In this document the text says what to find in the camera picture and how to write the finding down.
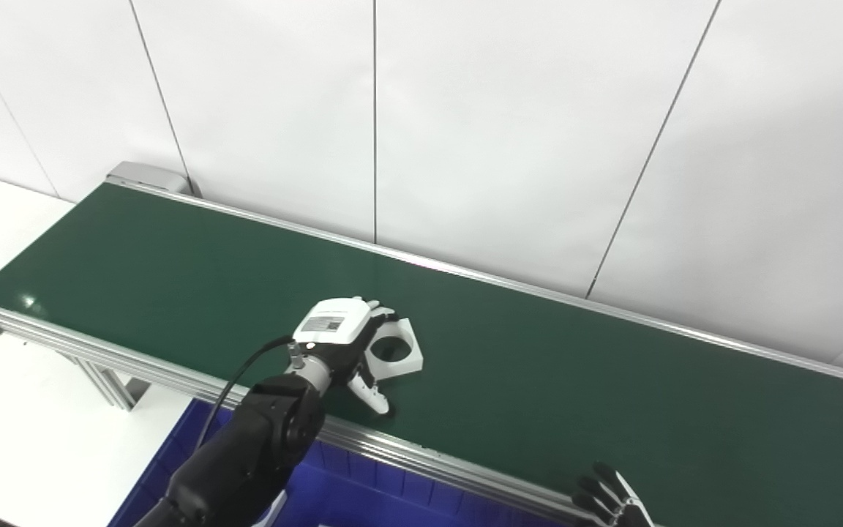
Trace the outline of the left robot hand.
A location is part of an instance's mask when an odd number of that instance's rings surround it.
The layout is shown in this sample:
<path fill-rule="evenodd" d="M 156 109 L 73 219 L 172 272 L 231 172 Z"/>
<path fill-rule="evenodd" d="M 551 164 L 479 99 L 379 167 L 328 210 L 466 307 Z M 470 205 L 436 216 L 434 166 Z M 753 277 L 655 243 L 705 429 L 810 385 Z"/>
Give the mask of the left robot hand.
<path fill-rule="evenodd" d="M 379 416 L 394 407 L 379 392 L 366 354 L 381 328 L 400 316 L 378 300 L 360 296 L 329 298 L 315 304 L 292 333 L 287 374 L 298 375 L 324 396 L 332 387 L 346 386 Z"/>

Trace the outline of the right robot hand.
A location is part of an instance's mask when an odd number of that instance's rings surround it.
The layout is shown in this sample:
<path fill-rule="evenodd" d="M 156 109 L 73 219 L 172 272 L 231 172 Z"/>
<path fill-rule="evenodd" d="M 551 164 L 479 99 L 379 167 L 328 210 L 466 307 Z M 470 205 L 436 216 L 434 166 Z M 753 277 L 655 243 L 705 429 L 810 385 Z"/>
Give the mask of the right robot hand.
<path fill-rule="evenodd" d="M 576 507 L 574 526 L 655 526 L 642 499 L 626 478 L 601 461 L 592 465 L 594 476 L 581 476 L 571 501 Z"/>

